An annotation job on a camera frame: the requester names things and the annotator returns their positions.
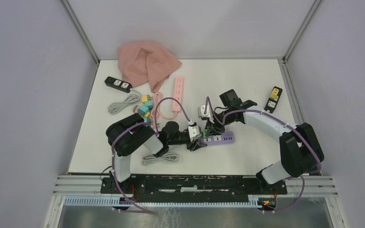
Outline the green adapter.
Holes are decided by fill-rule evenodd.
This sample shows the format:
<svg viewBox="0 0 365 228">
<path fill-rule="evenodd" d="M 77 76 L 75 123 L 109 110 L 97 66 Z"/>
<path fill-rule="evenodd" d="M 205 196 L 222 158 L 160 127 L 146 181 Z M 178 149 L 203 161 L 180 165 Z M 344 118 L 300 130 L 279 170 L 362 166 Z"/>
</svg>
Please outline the green adapter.
<svg viewBox="0 0 365 228">
<path fill-rule="evenodd" d="M 207 132 L 208 132 L 208 130 L 207 129 L 204 129 L 203 131 L 202 131 L 202 137 L 203 138 L 208 138 L 209 136 L 207 135 Z"/>
</svg>

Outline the purple power strip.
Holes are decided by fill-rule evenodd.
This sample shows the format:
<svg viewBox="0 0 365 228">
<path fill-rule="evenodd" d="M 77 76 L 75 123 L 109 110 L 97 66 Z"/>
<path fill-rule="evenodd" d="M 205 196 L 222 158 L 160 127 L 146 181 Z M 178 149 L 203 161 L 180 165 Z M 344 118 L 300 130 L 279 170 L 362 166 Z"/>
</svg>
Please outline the purple power strip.
<svg viewBox="0 0 365 228">
<path fill-rule="evenodd" d="M 214 135 L 208 138 L 201 138 L 200 140 L 207 146 L 215 146 L 223 144 L 232 144 L 235 142 L 235 136 L 232 131 L 226 131 L 221 135 Z"/>
</svg>

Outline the teal plug adapter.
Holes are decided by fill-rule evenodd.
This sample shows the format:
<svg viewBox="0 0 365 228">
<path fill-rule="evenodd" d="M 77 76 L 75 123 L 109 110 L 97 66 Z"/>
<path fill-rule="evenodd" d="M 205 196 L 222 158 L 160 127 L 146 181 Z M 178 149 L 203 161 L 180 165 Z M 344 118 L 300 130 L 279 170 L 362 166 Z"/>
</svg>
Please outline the teal plug adapter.
<svg viewBox="0 0 365 228">
<path fill-rule="evenodd" d="M 151 119 L 150 118 L 144 118 L 144 122 L 150 124 L 151 123 Z"/>
</svg>

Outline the pink power strip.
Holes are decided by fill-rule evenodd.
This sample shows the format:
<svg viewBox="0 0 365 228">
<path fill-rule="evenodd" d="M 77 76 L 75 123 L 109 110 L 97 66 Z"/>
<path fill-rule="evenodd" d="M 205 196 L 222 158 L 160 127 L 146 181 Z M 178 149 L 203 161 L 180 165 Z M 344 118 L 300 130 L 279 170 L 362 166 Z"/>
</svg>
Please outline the pink power strip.
<svg viewBox="0 0 365 228">
<path fill-rule="evenodd" d="M 179 103 L 182 103 L 183 98 L 183 90 L 184 90 L 184 77 L 177 76 L 174 81 L 173 88 L 173 98 L 177 100 Z M 182 109 L 180 105 L 173 100 L 171 110 L 173 113 L 179 113 Z"/>
</svg>

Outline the black power strip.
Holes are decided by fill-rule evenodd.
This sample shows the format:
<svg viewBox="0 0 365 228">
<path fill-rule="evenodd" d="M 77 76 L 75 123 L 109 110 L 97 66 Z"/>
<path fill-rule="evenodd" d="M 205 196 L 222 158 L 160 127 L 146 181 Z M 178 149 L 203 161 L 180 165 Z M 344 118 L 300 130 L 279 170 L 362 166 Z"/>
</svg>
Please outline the black power strip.
<svg viewBox="0 0 365 228">
<path fill-rule="evenodd" d="M 283 92 L 283 89 L 280 88 L 280 87 L 275 86 L 275 87 L 273 87 L 273 89 L 274 88 L 278 88 L 280 90 L 280 92 L 279 92 L 279 95 L 276 99 L 272 100 L 272 99 L 270 99 L 270 97 L 268 98 L 267 103 L 264 106 L 264 110 L 268 113 L 273 113 L 276 110 L 277 105 L 279 103 L 279 99 L 280 99 L 280 97 L 282 95 L 282 92 Z"/>
<path fill-rule="evenodd" d="M 105 79 L 105 85 L 108 87 L 111 87 L 113 89 L 122 91 L 124 93 L 130 93 L 133 89 L 132 85 L 126 81 L 113 78 L 111 76 L 108 76 Z"/>
</svg>

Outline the yellow plug adapter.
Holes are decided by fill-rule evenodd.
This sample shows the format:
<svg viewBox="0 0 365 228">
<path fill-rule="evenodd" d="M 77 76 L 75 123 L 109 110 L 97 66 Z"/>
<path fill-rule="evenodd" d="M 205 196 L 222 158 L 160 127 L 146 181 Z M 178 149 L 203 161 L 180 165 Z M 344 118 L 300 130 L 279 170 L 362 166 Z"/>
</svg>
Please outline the yellow plug adapter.
<svg viewBox="0 0 365 228">
<path fill-rule="evenodd" d="M 151 101 L 150 95 L 143 95 L 141 96 L 141 102 L 144 104 L 145 102 Z"/>
</svg>

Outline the pink plug adapter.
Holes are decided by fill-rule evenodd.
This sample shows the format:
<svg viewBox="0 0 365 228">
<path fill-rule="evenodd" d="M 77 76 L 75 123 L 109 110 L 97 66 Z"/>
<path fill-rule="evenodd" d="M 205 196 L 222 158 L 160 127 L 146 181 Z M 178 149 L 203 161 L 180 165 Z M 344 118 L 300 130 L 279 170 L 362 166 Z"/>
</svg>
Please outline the pink plug adapter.
<svg viewBox="0 0 365 228">
<path fill-rule="evenodd" d="M 140 106 L 139 105 L 135 105 L 134 107 L 133 107 L 133 112 L 134 113 L 138 113 L 138 109 L 140 108 Z"/>
</svg>

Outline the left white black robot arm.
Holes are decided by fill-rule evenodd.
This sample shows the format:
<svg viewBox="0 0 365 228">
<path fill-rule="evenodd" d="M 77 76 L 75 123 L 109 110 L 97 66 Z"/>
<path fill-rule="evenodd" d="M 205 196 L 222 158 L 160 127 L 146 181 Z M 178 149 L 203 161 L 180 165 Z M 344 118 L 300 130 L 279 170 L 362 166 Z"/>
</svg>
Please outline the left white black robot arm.
<svg viewBox="0 0 365 228">
<path fill-rule="evenodd" d="M 112 151 L 113 188 L 119 193 L 130 189 L 131 154 L 144 146 L 155 158 L 169 153 L 170 146 L 185 145 L 193 152 L 207 145 L 201 141 L 202 130 L 196 123 L 180 131 L 177 122 L 168 121 L 158 133 L 139 114 L 133 114 L 108 127 L 108 143 Z"/>
</svg>

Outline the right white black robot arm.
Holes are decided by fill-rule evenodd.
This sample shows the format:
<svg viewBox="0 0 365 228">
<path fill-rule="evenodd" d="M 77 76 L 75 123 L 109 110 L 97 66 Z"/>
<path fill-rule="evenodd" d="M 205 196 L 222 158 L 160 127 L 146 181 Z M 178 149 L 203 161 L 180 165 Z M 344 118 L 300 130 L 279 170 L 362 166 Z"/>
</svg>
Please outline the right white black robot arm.
<svg viewBox="0 0 365 228">
<path fill-rule="evenodd" d="M 225 110 L 216 113 L 207 97 L 198 108 L 198 116 L 206 121 L 206 135 L 221 135 L 225 126 L 240 122 L 256 128 L 279 143 L 280 160 L 256 174 L 258 192 L 267 194 L 275 183 L 297 178 L 305 173 L 319 173 L 324 154 L 313 127 L 308 123 L 284 122 L 251 100 L 242 101 L 231 89 L 220 95 Z"/>
</svg>

